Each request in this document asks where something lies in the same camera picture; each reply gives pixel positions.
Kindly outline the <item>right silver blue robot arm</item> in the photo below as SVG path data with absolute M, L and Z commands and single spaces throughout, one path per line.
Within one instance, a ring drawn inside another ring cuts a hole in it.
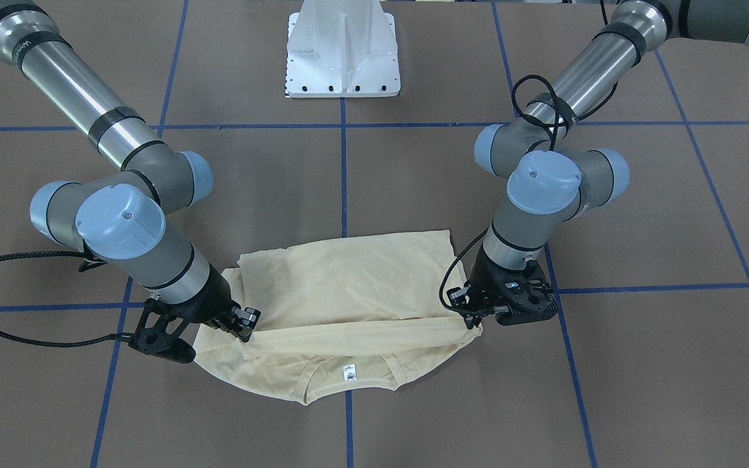
M 164 326 L 205 324 L 249 340 L 259 312 L 231 298 L 221 273 L 167 215 L 211 194 L 212 169 L 192 151 L 176 152 L 123 103 L 60 35 L 33 1 L 0 1 L 0 61 L 18 69 L 87 136 L 116 173 L 57 181 L 30 204 L 34 228 L 96 263 L 111 264 L 149 291 L 157 326 L 137 332 L 142 346 L 164 347 Z

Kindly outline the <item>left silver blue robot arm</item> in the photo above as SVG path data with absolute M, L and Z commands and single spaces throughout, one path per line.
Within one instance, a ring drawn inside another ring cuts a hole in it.
M 556 293 L 538 255 L 560 223 L 613 202 L 627 189 L 626 160 L 609 149 L 575 150 L 562 139 L 612 97 L 616 84 L 666 40 L 686 38 L 749 46 L 749 1 L 621 1 L 585 50 L 553 81 L 543 83 L 517 118 L 485 127 L 475 162 L 507 181 L 505 195 L 461 287 L 440 289 L 440 302 L 467 329 L 485 317 L 503 326 L 549 320 Z

